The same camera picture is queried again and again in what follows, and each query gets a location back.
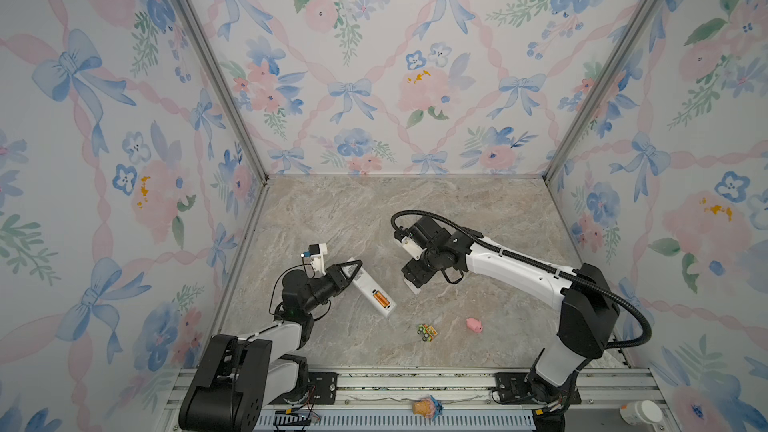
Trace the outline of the white remote control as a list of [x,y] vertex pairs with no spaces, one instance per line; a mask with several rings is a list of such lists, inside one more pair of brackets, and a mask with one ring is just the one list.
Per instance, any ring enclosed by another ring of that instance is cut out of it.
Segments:
[[384,318],[392,315],[396,302],[364,268],[357,272],[353,285]]

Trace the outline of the white battery cover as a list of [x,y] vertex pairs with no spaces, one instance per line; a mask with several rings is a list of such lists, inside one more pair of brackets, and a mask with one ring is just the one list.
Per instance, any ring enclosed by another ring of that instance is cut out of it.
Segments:
[[412,282],[405,280],[405,284],[414,295],[420,294],[421,290],[418,287],[416,287]]

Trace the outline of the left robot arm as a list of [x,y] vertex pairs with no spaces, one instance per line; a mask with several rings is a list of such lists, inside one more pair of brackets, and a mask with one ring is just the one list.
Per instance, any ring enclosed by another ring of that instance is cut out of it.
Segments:
[[313,311],[345,291],[363,262],[333,264],[312,275],[301,266],[282,276],[273,324],[248,337],[218,334],[205,349],[179,410],[184,431],[252,431],[263,406],[280,396],[309,396],[306,360]]

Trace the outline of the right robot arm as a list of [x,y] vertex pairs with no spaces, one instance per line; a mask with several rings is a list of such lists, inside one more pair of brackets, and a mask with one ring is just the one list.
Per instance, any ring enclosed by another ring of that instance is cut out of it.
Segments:
[[602,273],[543,262],[513,251],[481,233],[450,232],[434,217],[420,217],[408,228],[394,225],[394,238],[411,256],[402,268],[415,291],[436,274],[453,269],[490,277],[525,292],[559,314],[555,337],[539,353],[523,382],[522,395],[544,404],[563,398],[578,373],[608,348],[619,316]]

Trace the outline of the pink pig toy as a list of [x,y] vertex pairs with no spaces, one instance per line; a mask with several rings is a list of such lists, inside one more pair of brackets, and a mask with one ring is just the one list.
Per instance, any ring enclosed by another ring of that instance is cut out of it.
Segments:
[[467,318],[466,319],[466,326],[469,330],[471,330],[474,333],[482,333],[483,332],[483,324],[479,319],[476,318]]

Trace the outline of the green yellow battery pack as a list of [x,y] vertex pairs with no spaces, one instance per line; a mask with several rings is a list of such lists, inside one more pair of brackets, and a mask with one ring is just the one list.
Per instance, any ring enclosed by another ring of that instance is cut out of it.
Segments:
[[417,333],[423,342],[432,342],[438,336],[436,329],[429,324],[420,324]]

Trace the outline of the small circuit board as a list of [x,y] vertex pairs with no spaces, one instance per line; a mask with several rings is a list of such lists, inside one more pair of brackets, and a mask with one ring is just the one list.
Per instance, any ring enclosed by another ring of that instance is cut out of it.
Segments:
[[285,409],[274,413],[274,431],[306,431],[320,423],[321,417],[314,411]]

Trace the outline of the pink blue plush toy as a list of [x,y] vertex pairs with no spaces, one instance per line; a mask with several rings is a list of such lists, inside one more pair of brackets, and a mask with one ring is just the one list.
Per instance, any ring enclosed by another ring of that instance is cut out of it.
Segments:
[[438,399],[428,396],[414,401],[411,409],[415,415],[433,420],[443,413],[444,407]]

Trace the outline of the white cup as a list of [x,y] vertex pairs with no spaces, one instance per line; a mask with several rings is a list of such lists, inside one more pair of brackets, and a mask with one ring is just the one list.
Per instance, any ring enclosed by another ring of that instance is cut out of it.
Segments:
[[622,420],[628,425],[657,425],[663,420],[661,408],[650,400],[632,401],[619,408]]

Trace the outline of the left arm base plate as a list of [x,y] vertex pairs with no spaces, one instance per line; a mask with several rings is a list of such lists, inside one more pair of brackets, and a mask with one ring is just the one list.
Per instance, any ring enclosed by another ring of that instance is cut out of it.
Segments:
[[312,372],[306,377],[301,389],[304,404],[334,405],[337,397],[339,374],[336,372]]

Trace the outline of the aluminium front rail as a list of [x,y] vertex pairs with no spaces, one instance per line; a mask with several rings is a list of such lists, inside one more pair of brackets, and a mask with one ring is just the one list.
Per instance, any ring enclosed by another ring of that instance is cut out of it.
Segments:
[[[493,375],[521,369],[315,366],[310,371],[339,374],[335,404],[265,405],[252,431],[274,431],[274,413],[285,409],[314,411],[321,417],[306,431],[630,431],[633,427],[622,420],[619,408],[639,400],[656,403],[663,420],[636,430],[681,428],[648,369],[585,369],[576,382],[582,403],[555,418],[544,417],[537,405],[494,400]],[[428,396],[444,407],[433,420],[411,409],[414,401]]]

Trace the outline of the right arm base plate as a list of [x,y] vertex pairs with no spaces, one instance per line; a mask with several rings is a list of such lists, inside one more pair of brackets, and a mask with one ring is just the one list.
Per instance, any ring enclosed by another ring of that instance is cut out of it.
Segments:
[[502,405],[578,405],[582,403],[576,387],[578,373],[572,373],[566,381],[555,386],[540,378],[529,377],[528,372],[499,372],[493,375],[494,400]]

